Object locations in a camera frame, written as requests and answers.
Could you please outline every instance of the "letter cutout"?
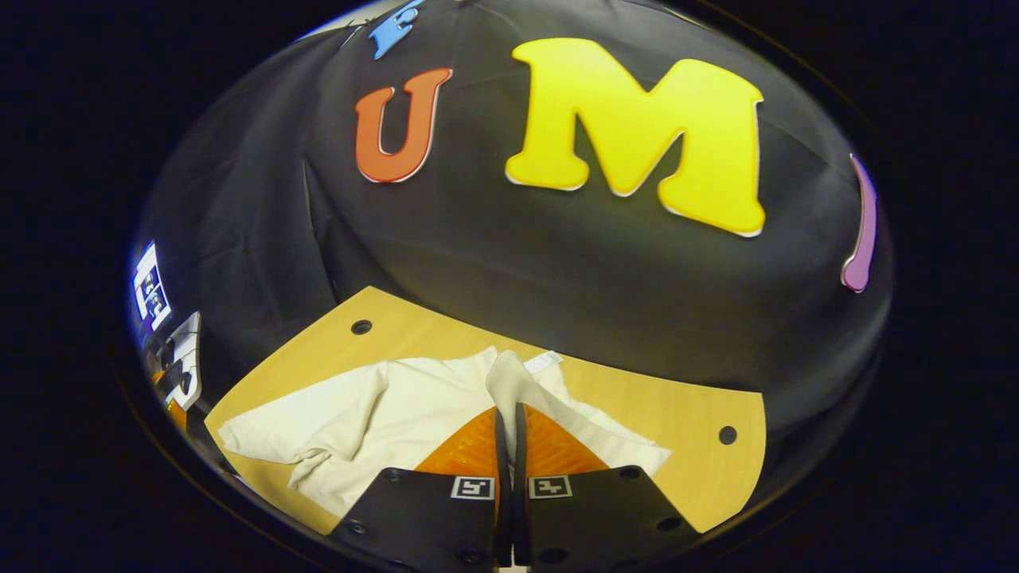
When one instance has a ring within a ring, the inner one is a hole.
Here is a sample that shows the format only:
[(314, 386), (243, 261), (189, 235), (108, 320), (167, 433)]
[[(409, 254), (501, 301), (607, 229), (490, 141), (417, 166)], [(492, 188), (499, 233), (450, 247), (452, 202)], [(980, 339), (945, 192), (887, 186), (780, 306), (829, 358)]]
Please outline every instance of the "letter cutout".
[(404, 6), (398, 11), (393, 13), (392, 16), (386, 18), (368, 35), (369, 38), (375, 40), (375, 58), (379, 59), (404, 39), (405, 36), (411, 33), (411, 22), (418, 17), (418, 10), (414, 7), (421, 4), (425, 0), (414, 0), (410, 4)]
[(682, 134), (677, 171), (658, 185), (669, 212), (744, 237), (760, 233), (757, 202), (760, 91), (735, 73), (681, 60), (646, 92), (590, 40), (521, 44), (513, 57), (531, 66), (531, 97), (521, 153), (506, 161), (518, 185), (574, 191), (589, 168), (574, 151), (580, 117), (612, 193), (628, 197)]
[(842, 266), (842, 283), (854, 293), (862, 293), (870, 280), (870, 259), (874, 255), (874, 241), (877, 237), (877, 194), (870, 175), (852, 153), (849, 158), (860, 180), (860, 230), (856, 236), (853, 254)]
[(373, 183), (398, 183), (421, 169), (432, 146), (439, 86), (451, 76), (451, 69), (440, 67), (407, 81), (404, 91), (411, 96), (407, 139), (404, 147), (396, 153), (386, 153), (381, 141), (385, 104), (396, 91), (382, 88), (361, 98), (355, 106), (358, 112), (355, 158), (358, 169), (365, 178)]

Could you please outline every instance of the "white fabric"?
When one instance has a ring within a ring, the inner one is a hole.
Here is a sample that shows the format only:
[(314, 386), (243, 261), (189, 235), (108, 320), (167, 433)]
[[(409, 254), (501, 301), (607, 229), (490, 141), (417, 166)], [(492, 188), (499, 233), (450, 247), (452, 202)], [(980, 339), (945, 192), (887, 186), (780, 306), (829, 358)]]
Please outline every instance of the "white fabric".
[(637, 464), (653, 475), (672, 454), (574, 402), (558, 364), (532, 376), (515, 353), (491, 347), (455, 360), (363, 366), (227, 420), (218, 432), (234, 454), (297, 464), (288, 487), (342, 518), (382, 468), (417, 467), (493, 405), (516, 444), (512, 400), (551, 417), (609, 466)]

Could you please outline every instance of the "wooden board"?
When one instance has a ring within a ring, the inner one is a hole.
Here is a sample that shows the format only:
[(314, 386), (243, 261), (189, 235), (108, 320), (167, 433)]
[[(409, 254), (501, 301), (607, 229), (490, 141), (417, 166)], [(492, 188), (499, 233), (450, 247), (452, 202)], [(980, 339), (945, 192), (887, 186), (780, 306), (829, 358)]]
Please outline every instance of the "wooden board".
[[(370, 320), (356, 335), (351, 326)], [(269, 503), (319, 533), (339, 519), (286, 488), (293, 466), (237, 456), (216, 431), (226, 420), (330, 376), (381, 360), (462, 358), (494, 346), (528, 360), (545, 350), (500, 336), (368, 288), (323, 316), (252, 370), (205, 423), (240, 477)], [(608, 368), (562, 355), (571, 395), (673, 451), (654, 481), (698, 531), (738, 513), (764, 461), (764, 404), (756, 393), (717, 389)], [(719, 431), (736, 430), (723, 445)]]

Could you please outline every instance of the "orange letter u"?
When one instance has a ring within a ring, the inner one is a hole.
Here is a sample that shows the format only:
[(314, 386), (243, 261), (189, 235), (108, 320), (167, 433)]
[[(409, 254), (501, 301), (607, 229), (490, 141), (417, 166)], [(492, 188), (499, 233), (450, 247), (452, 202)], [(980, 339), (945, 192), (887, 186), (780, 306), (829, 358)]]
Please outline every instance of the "orange letter u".
[(407, 81), (404, 91), (411, 96), (407, 118), (407, 139), (396, 153), (382, 149), (382, 114), (385, 104), (396, 92), (382, 88), (361, 98), (358, 112), (358, 133), (355, 138), (355, 155), (361, 174), (373, 183), (398, 183), (418, 172), (428, 158), (435, 124), (435, 103), (439, 86), (452, 76), (448, 67), (419, 73)]

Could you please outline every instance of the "white towel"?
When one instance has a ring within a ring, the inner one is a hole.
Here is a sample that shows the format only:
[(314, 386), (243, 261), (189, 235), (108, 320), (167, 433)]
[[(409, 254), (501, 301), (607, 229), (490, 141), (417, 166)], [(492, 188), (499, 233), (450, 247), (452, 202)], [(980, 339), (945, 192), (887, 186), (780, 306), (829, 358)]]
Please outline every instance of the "white towel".
[(516, 444), (511, 401), (548, 415), (612, 467), (637, 464), (653, 475), (672, 454), (574, 402), (557, 364), (532, 376), (515, 353), (497, 356), (491, 347), (455, 360), (363, 366), (227, 420), (218, 431), (234, 454), (297, 464), (288, 486), (342, 518), (382, 468), (417, 467), (493, 405)]

